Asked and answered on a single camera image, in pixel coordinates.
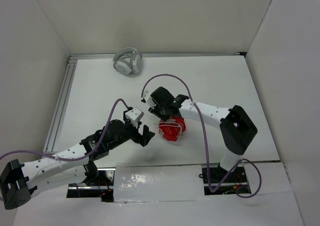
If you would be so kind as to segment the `white taped cover panel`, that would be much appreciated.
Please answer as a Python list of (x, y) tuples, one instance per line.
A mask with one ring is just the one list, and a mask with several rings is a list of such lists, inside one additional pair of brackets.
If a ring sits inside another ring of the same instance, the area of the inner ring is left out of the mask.
[(115, 202), (196, 201), (205, 198), (199, 165), (124, 167), (115, 170)]

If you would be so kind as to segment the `red headphones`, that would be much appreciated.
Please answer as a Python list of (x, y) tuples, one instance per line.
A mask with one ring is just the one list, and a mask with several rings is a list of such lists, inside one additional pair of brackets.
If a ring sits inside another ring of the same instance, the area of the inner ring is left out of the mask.
[(160, 120), (157, 124), (158, 133), (167, 141), (176, 142), (186, 130), (185, 120), (181, 117), (172, 117), (167, 121)]

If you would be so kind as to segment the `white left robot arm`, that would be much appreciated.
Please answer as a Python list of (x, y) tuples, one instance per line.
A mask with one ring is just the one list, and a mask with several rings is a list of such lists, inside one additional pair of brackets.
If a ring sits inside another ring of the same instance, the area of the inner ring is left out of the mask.
[(127, 141), (146, 146), (155, 136), (147, 125), (142, 125), (142, 116), (140, 113), (134, 119), (129, 111), (125, 111), (123, 120), (111, 120), (69, 149), (32, 162), (20, 163), (15, 159), (7, 163), (0, 175), (0, 194), (5, 209), (18, 208), (55, 187), (97, 183), (96, 160), (108, 156), (111, 150)]

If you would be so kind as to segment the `white grey headphones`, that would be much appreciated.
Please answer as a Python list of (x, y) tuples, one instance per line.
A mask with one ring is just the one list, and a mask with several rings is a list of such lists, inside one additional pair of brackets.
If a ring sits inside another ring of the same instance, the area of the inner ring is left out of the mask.
[(138, 74), (143, 66), (143, 56), (135, 48), (124, 48), (114, 55), (112, 63), (114, 69), (124, 75)]

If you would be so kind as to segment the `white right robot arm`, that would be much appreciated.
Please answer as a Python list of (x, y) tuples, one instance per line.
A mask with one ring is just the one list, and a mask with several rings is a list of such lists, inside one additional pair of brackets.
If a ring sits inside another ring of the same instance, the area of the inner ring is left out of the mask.
[(235, 177), (233, 166), (239, 162), (257, 134), (257, 127), (241, 106), (216, 107), (197, 102), (191, 95), (173, 96), (164, 87), (158, 87), (152, 93), (144, 91), (141, 100), (149, 105), (149, 112), (163, 121), (190, 119), (220, 130), (226, 152), (218, 164), (218, 176), (224, 182)]

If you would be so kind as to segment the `aluminium frame rail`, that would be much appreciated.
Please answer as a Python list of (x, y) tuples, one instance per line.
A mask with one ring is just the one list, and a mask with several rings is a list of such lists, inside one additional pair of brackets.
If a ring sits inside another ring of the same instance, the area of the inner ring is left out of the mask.
[[(235, 53), (145, 53), (143, 58), (155, 57), (205, 57), (205, 56), (243, 56), (246, 57), (247, 52)], [(69, 60), (86, 60), (86, 59), (106, 59), (113, 58), (114, 54), (74, 54), (70, 55)]]

